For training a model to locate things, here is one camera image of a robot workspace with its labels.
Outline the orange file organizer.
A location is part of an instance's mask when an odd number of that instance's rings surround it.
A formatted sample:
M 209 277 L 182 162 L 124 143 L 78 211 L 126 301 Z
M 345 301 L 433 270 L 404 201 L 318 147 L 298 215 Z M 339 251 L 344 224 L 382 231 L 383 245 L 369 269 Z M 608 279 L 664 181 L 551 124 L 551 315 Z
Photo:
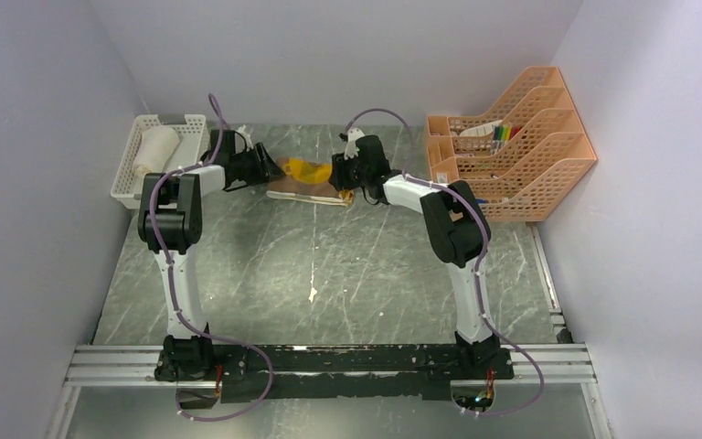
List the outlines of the orange file organizer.
M 496 154 L 492 135 L 459 136 L 497 120 L 523 128 Z M 598 160 L 554 66 L 524 69 L 481 115 L 428 116 L 424 143 L 431 179 L 466 182 L 492 221 L 546 220 Z

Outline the white plastic basket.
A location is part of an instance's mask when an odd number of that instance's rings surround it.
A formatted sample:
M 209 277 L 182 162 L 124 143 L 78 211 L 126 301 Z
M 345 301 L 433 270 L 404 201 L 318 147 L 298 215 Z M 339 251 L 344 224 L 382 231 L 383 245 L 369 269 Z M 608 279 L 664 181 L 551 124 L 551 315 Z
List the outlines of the white plastic basket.
M 144 177 L 198 162 L 209 144 L 203 114 L 144 114 L 137 116 L 126 142 L 110 196 L 127 209 L 137 209 Z

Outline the brown yellow towel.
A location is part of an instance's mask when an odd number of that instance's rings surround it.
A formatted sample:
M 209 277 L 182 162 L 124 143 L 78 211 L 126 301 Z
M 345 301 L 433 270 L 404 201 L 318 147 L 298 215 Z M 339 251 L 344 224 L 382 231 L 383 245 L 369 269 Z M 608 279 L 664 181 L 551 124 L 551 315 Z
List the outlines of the brown yellow towel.
M 279 157 L 276 164 L 284 176 L 267 185 L 266 196 L 312 204 L 349 207 L 355 200 L 351 190 L 336 189 L 330 182 L 333 167 L 294 157 Z

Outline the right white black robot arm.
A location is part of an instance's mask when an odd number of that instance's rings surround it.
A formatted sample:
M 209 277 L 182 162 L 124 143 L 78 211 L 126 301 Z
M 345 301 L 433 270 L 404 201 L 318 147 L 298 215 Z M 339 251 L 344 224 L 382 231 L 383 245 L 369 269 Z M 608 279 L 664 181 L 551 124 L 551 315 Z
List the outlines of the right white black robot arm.
M 359 188 L 376 204 L 422 215 L 432 251 L 452 282 L 457 368 L 466 378 L 480 378 L 490 369 L 501 343 L 486 313 L 483 270 L 491 230 L 472 190 L 462 180 L 441 184 L 391 168 L 376 135 L 353 128 L 339 137 L 346 147 L 332 155 L 329 183 L 334 188 Z

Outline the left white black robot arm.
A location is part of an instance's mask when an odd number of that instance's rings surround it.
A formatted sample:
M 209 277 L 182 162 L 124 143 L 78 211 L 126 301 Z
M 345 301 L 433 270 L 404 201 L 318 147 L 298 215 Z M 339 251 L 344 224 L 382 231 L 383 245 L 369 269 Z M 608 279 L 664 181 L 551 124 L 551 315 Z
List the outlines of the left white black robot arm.
M 211 139 L 213 145 L 200 161 L 174 171 L 149 172 L 143 179 L 137 231 L 158 264 L 168 309 L 167 335 L 154 373 L 161 381 L 204 380 L 223 370 L 198 290 L 203 197 L 284 175 L 263 143 L 240 131 L 219 129 Z

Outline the cream white towel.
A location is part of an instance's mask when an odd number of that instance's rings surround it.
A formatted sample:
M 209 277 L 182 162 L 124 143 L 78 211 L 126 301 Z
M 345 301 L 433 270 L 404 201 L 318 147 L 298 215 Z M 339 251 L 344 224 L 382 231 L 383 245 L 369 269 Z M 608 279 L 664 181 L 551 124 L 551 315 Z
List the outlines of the cream white towel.
M 162 172 L 180 143 L 180 136 L 169 126 L 154 126 L 142 133 L 132 169 L 137 177 Z

